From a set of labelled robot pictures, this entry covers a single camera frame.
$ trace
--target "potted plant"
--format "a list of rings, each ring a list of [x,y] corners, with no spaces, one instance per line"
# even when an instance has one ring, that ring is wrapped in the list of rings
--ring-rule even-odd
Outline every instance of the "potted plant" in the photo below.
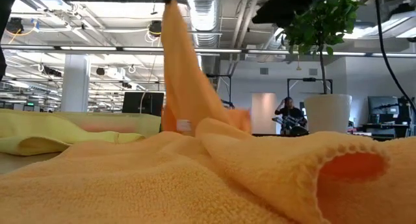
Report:
[[[289,51],[296,47],[301,55],[319,55],[324,95],[305,100],[309,131],[346,132],[352,97],[328,95],[323,51],[333,55],[332,45],[343,43],[345,33],[352,33],[360,6],[356,0],[325,0],[318,2],[284,29]]]

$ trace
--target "black cable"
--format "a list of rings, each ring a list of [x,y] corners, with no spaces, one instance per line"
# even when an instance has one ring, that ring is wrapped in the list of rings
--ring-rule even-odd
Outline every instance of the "black cable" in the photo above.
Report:
[[[376,13],[377,13],[377,24],[378,24],[378,38],[380,39],[380,49],[382,50],[385,65],[387,66],[387,69],[390,72],[391,78],[393,78],[395,84],[397,85],[397,88],[402,92],[403,96],[410,103],[411,109],[413,110],[413,113],[415,113],[416,115],[415,103],[413,103],[413,101],[410,99],[410,97],[407,95],[407,93],[404,91],[404,89],[398,82],[395,73],[391,69],[389,59],[387,58],[387,55],[385,54],[384,41],[383,41],[383,29],[382,29],[382,17],[380,15],[380,0],[376,0]]]

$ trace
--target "hanging towel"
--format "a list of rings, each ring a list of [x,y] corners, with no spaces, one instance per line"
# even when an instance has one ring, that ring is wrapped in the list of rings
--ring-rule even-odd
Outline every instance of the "hanging towel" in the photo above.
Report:
[[[190,126],[190,134],[194,135],[201,120],[213,118],[251,132],[248,111],[225,109],[209,79],[199,69],[187,24],[175,1],[167,4],[164,11],[162,43],[166,83],[163,130],[179,131],[178,122],[185,121]]]
[[[56,153],[71,144],[89,140],[127,143],[139,134],[86,132],[67,119],[49,113],[0,110],[0,153],[31,156]]]

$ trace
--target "table surface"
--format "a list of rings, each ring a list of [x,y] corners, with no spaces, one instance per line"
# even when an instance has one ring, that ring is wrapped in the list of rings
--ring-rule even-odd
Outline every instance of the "table surface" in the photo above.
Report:
[[[59,153],[48,153],[35,156],[15,156],[0,153],[0,175],[22,168],[35,162],[42,162],[58,156]]]

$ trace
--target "white planter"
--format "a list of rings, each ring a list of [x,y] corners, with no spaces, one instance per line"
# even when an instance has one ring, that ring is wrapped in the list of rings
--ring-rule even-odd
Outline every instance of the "white planter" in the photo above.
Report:
[[[335,131],[346,133],[351,109],[350,95],[328,94],[305,100],[307,126],[310,133]]]

